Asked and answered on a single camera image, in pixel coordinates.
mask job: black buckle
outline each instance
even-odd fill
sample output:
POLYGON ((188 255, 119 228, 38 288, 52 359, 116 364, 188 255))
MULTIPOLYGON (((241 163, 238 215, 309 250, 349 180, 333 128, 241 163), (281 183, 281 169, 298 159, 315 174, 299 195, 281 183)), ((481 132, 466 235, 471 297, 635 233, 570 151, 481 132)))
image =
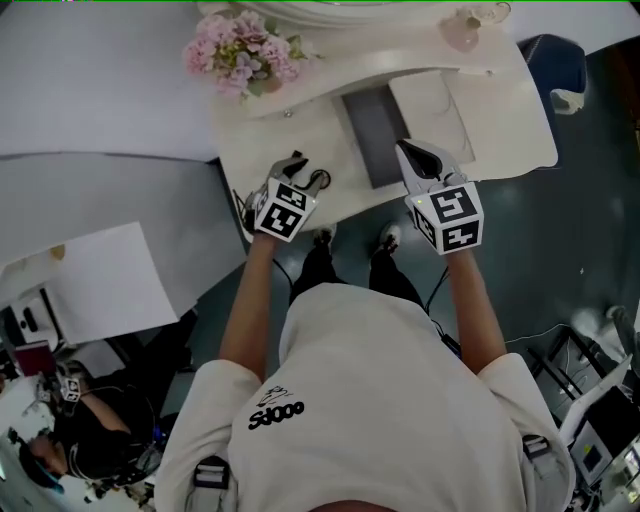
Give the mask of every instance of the black buckle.
POLYGON ((212 455, 196 466, 193 484, 208 489, 228 489, 230 473, 229 463, 217 455, 212 455))
POLYGON ((522 447, 529 460, 536 459, 551 451, 551 445, 546 437, 528 434, 522 437, 522 447))

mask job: floor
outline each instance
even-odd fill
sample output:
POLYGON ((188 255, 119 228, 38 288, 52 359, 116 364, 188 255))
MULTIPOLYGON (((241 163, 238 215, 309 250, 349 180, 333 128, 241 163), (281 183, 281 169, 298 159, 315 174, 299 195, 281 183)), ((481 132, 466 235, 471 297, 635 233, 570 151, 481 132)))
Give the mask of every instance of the floor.
MULTIPOLYGON (((637 308, 640 153, 627 113, 608 78, 602 52, 589 57, 588 70, 585 108, 573 116, 557 118, 563 168, 478 184, 485 233, 475 254, 507 340, 568 323, 572 313, 583 307, 604 311, 607 305, 622 303, 632 317, 637 308)), ((352 284, 366 286, 371 247, 380 229, 391 220, 399 222, 403 230, 402 245, 395 255, 398 267, 426 300, 444 262, 413 228, 402 200, 339 224, 333 246, 337 274, 352 284)), ((279 248, 277 259, 293 279, 310 247, 311 235, 303 234, 279 248)), ((241 272, 242 268, 237 269, 199 302, 200 319, 190 340, 196 364, 212 359, 217 352, 241 272)), ((271 373, 278 366, 277 343, 288 294, 287 280, 274 266, 271 373)), ((456 337, 447 286, 436 296, 431 315, 456 337)), ((557 331, 552 331, 515 341, 508 348, 522 353, 531 364, 526 348, 537 347, 542 352, 556 335, 557 331)), ((557 393, 547 399, 559 404, 564 400, 557 393)))

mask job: white t-shirt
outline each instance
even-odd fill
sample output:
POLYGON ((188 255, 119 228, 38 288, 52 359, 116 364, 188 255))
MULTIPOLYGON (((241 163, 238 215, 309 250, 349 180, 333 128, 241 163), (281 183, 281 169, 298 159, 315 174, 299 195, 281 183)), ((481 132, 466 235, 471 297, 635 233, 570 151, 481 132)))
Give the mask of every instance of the white t-shirt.
POLYGON ((263 385, 229 361, 198 371, 158 474, 160 512, 183 511, 195 466, 225 448, 242 512, 525 511, 522 436, 569 460, 522 358, 474 375, 412 302, 317 286, 289 310, 280 362, 263 385))

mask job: forearm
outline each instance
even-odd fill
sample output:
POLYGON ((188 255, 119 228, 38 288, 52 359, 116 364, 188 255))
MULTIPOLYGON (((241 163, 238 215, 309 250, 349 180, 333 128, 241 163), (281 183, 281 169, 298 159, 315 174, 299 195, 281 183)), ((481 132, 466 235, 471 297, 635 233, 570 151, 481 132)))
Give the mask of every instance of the forearm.
POLYGON ((473 253, 462 250, 446 258, 462 362, 478 374, 491 361, 507 353, 504 338, 473 253))
POLYGON ((120 416, 105 402, 91 393, 85 393, 80 398, 89 410, 98 418, 98 421, 107 430, 118 430, 131 434, 129 427, 120 419, 120 416))
POLYGON ((255 235, 218 354, 262 381, 267 371, 271 261, 276 244, 275 238, 255 235))

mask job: desk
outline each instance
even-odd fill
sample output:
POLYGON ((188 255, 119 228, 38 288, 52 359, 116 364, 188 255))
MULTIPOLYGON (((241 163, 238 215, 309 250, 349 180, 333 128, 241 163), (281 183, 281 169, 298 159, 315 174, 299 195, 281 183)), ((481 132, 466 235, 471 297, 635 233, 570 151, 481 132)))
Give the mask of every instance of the desk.
POLYGON ((402 183, 372 188, 340 96, 390 83, 409 132, 420 138, 433 124, 426 126, 415 114, 432 93, 405 75, 434 69, 447 71, 446 85, 471 141, 475 157, 461 162, 461 168, 472 180, 510 178, 555 164, 553 137, 522 55, 499 27, 482 30, 480 44, 468 54, 447 46, 437 28, 413 24, 367 26, 348 34, 304 32, 326 59, 298 82, 242 105, 213 100, 229 187, 246 197, 264 182, 273 162, 299 150, 309 158, 307 169, 296 176, 300 183, 318 168, 333 178, 303 229, 406 195, 402 183), (403 80, 410 85, 403 87, 403 80), (291 117, 285 117, 286 109, 291 117))

